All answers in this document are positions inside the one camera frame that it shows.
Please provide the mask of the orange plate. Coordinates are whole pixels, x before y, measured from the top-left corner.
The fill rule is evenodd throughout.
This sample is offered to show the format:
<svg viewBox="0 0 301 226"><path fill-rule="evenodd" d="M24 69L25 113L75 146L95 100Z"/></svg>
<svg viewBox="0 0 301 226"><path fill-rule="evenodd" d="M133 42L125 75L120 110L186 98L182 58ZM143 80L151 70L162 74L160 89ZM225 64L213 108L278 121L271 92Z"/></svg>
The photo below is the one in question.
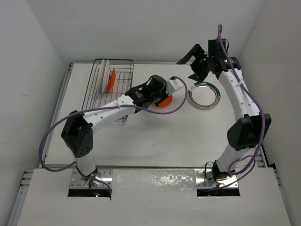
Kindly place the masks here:
<svg viewBox="0 0 301 226"><path fill-rule="evenodd" d="M114 86L114 82L115 82L115 78L116 78L116 70L113 69L112 73L111 73L111 77L109 80L109 84L108 84L108 88L107 88L107 92L111 92Z"/></svg>
<svg viewBox="0 0 301 226"><path fill-rule="evenodd" d="M166 98L164 101L162 101L158 105L156 105L156 104L152 104L152 105L154 107L164 108L164 107L169 106L171 104L172 100L173 100L173 95L170 95L168 98Z"/></svg>

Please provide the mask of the white plate teal rim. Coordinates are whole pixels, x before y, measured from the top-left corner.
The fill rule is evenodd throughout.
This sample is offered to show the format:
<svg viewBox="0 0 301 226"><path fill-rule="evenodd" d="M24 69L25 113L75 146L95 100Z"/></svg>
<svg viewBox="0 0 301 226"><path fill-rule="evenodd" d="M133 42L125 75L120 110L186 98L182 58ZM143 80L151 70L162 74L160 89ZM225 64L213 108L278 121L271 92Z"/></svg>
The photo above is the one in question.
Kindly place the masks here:
<svg viewBox="0 0 301 226"><path fill-rule="evenodd" d="M209 82L195 82L188 90L188 97L197 108L209 110L219 104L221 93L215 85Z"/></svg>

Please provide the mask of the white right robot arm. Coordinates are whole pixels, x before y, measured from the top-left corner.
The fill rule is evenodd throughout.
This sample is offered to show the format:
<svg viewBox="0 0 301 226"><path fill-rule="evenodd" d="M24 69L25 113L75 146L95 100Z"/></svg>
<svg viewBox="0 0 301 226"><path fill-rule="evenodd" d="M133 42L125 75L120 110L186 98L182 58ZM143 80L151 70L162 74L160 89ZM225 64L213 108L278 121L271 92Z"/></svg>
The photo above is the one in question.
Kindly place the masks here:
<svg viewBox="0 0 301 226"><path fill-rule="evenodd" d="M204 82L209 73L216 76L224 87L233 107L236 122L227 131L228 145L222 155L213 162L214 180L243 173L255 162L264 137L271 124L271 116L262 108L247 89L241 65L236 57L228 57L225 39L208 41L209 53L199 44L180 59L177 64L190 64L193 74L190 79L198 84Z"/></svg>

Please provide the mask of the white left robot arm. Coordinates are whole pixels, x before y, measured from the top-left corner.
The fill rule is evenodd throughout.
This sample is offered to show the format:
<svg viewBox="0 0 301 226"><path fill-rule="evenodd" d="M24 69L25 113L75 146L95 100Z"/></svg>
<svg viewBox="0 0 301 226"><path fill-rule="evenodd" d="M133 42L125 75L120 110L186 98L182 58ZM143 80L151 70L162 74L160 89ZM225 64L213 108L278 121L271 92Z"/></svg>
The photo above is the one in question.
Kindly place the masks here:
<svg viewBox="0 0 301 226"><path fill-rule="evenodd" d="M73 153L80 172L88 177L96 173L93 162L93 135L101 128L127 115L135 114L140 109L158 104L170 96L170 82L158 75L153 75L149 80L136 87L130 88L116 100L103 106L103 110L88 113L74 111L74 115L67 119L61 137Z"/></svg>

